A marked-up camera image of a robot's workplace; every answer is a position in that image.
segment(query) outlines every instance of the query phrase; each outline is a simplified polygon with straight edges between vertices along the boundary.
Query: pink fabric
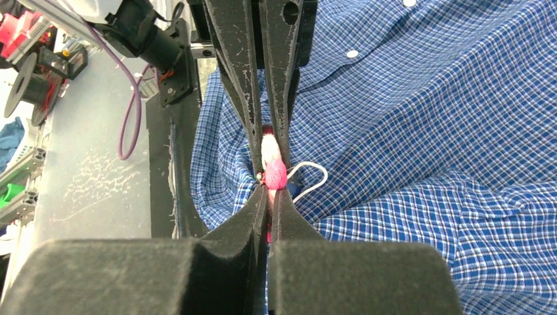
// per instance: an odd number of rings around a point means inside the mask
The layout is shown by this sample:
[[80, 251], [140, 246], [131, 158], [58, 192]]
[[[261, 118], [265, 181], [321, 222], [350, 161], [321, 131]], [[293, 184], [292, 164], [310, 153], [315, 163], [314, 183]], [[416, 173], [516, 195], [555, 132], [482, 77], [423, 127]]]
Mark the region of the pink fabric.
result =
[[281, 160], [274, 159], [267, 163], [265, 183], [270, 190], [283, 189], [287, 182], [286, 166]]

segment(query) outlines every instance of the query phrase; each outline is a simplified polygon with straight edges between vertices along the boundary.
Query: gray panel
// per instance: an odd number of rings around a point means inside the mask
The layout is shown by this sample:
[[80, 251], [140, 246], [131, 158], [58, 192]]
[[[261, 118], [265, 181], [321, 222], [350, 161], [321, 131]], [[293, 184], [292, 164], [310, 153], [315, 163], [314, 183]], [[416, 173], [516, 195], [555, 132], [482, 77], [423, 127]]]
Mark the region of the gray panel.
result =
[[[144, 62], [125, 60], [132, 73]], [[118, 135], [131, 95], [130, 83], [105, 52], [58, 101], [40, 197], [34, 247], [49, 239], [149, 238], [150, 175], [145, 105], [141, 133], [127, 161], [117, 156]], [[131, 138], [135, 111], [128, 122]]]

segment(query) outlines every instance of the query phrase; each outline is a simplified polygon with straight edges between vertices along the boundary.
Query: metal bracket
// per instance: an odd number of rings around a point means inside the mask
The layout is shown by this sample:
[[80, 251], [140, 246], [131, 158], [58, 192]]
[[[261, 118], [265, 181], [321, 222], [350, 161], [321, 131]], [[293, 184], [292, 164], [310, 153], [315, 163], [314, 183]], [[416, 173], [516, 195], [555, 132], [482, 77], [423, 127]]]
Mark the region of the metal bracket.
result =
[[29, 176], [31, 180], [40, 175], [47, 153], [43, 149], [30, 150], [22, 159], [0, 175], [0, 195], [7, 191], [7, 184], [20, 182]]
[[18, 0], [25, 7], [34, 9], [45, 16], [48, 21], [62, 28], [66, 33], [77, 38], [82, 38], [88, 44], [98, 47], [97, 40], [74, 14], [53, 4], [50, 0]]
[[0, 209], [0, 226], [8, 226], [12, 224], [13, 220], [35, 211], [38, 199], [39, 194], [33, 190], [19, 193], [10, 203]]
[[196, 63], [189, 49], [189, 29], [186, 21], [182, 18], [172, 22], [170, 27], [164, 31], [181, 48], [174, 69], [170, 73], [161, 73], [160, 98], [163, 106], [179, 103], [182, 99], [191, 95], [197, 86]]

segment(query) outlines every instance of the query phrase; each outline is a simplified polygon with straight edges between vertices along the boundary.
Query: shirt fabric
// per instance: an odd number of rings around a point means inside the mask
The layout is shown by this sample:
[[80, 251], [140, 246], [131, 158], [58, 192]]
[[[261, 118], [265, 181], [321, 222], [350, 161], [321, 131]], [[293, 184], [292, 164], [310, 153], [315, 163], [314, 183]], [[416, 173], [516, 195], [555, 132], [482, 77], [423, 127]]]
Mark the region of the shirt fabric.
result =
[[6, 171], [24, 136], [25, 129], [19, 117], [0, 130], [0, 174]]
[[[320, 0], [290, 152], [329, 180], [298, 211], [328, 240], [435, 247], [467, 314], [557, 314], [556, 12], [555, 0]], [[210, 229], [256, 185], [218, 72], [191, 185]]]

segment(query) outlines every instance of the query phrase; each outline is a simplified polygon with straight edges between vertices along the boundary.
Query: red 3d printed part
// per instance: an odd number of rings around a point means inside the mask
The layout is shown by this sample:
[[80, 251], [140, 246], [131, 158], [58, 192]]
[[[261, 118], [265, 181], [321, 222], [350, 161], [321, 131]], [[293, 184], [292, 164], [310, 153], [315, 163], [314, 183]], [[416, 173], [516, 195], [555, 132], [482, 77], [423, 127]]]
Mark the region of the red 3d printed part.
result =
[[40, 13], [26, 11], [19, 19], [4, 14], [0, 24], [0, 43], [4, 44], [4, 48], [0, 52], [0, 56], [8, 58], [23, 41], [28, 38], [28, 32], [41, 16]]

